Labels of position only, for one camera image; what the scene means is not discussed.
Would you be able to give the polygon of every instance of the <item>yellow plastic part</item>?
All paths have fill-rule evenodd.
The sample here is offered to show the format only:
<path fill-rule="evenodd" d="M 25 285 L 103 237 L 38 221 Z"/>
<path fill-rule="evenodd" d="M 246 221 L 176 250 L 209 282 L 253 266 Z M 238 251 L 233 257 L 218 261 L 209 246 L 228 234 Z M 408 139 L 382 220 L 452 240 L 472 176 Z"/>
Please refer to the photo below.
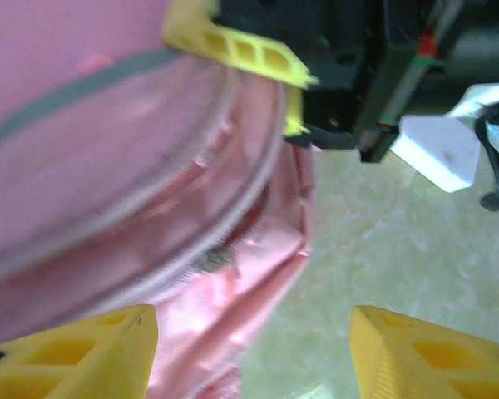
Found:
<path fill-rule="evenodd" d="M 144 398 L 156 345 L 151 305 L 1 344 L 0 399 Z"/>
<path fill-rule="evenodd" d="M 309 129 L 303 125 L 303 90 L 289 86 L 289 109 L 283 135 L 292 137 L 303 133 L 309 133 Z"/>
<path fill-rule="evenodd" d="M 349 339 L 363 399 L 499 399 L 499 344 L 372 306 Z"/>
<path fill-rule="evenodd" d="M 218 0 L 175 0 L 163 23 L 169 46 L 230 67 L 308 88 L 318 78 L 282 42 L 215 25 Z"/>

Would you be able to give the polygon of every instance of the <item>red component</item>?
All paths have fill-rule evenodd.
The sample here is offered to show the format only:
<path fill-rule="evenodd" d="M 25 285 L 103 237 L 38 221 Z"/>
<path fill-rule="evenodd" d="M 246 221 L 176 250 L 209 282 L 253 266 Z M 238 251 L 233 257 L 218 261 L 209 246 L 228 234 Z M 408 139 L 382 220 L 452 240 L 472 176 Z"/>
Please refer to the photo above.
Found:
<path fill-rule="evenodd" d="M 423 35 L 420 37 L 417 54 L 423 57 L 438 57 L 438 44 L 432 35 Z"/>

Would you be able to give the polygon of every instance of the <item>green marble floor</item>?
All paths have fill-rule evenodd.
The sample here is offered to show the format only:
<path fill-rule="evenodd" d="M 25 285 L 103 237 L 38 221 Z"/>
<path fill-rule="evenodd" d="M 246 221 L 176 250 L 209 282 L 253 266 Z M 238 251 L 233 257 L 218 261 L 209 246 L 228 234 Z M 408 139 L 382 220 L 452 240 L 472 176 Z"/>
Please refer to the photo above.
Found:
<path fill-rule="evenodd" d="M 242 367 L 243 398 L 358 398 L 351 309 L 373 304 L 499 342 L 499 213 L 492 186 L 447 194 L 390 154 L 317 155 L 314 255 Z"/>

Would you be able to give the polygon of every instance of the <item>white plastic block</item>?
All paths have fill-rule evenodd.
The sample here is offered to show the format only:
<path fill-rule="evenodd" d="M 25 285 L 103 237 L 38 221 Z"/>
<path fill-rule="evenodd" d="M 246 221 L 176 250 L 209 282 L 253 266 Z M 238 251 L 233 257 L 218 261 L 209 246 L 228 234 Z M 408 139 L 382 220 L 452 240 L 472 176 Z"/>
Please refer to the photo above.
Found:
<path fill-rule="evenodd" d="M 481 151 L 475 133 L 446 116 L 405 116 L 392 151 L 442 190 L 473 185 Z"/>

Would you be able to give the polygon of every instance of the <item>pink nylon fabric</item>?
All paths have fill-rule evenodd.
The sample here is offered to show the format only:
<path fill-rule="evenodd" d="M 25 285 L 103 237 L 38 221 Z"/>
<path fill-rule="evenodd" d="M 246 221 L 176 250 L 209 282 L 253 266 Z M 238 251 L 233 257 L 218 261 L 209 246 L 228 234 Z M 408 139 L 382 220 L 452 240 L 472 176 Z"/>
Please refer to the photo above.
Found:
<path fill-rule="evenodd" d="M 160 47 L 169 4 L 0 1 L 0 121 Z M 182 57 L 0 145 L 0 342 L 75 320 L 206 238 L 262 171 L 282 133 L 284 93 L 277 82 Z M 282 145 L 270 174 L 258 228 L 240 221 L 248 231 L 226 247 L 230 262 L 196 273 L 168 297 L 137 299 L 156 306 L 159 323 L 148 398 L 237 396 L 233 370 L 310 252 L 311 152 Z M 96 228 L 152 187 L 109 228 Z M 77 226 L 89 234 L 69 239 Z M 66 243 L 50 250 L 61 236 Z"/>
<path fill-rule="evenodd" d="M 308 262 L 313 172 L 309 150 L 284 145 L 269 182 L 264 227 L 232 252 L 239 277 L 226 265 L 156 304 L 159 344 L 147 397 L 195 395 L 196 382 L 240 362 Z M 222 304 L 214 301 L 219 291 L 228 298 Z"/>

